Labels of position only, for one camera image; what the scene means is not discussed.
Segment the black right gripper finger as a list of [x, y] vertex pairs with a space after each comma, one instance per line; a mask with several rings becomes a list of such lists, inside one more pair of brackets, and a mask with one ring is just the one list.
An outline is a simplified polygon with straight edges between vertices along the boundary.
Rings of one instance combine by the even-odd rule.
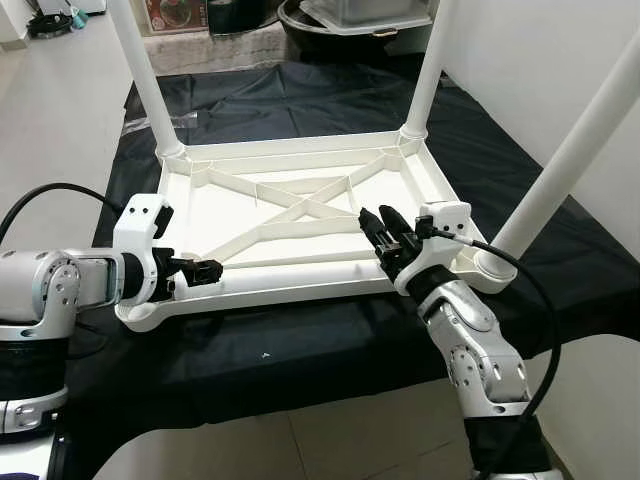
[[374, 247], [376, 259], [383, 262], [388, 253], [393, 252], [393, 239], [389, 237], [383, 221], [374, 212], [362, 207], [358, 212], [358, 227]]
[[385, 232], [387, 232], [392, 241], [396, 242], [404, 251], [421, 250], [420, 238], [417, 237], [411, 225], [404, 220], [403, 216], [394, 207], [380, 205], [378, 211]]

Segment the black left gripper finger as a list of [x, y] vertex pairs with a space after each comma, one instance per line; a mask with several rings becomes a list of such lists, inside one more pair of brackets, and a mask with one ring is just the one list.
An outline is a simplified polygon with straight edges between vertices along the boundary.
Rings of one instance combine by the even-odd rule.
[[220, 282], [224, 266], [216, 260], [180, 260], [180, 273], [189, 287], [211, 285]]

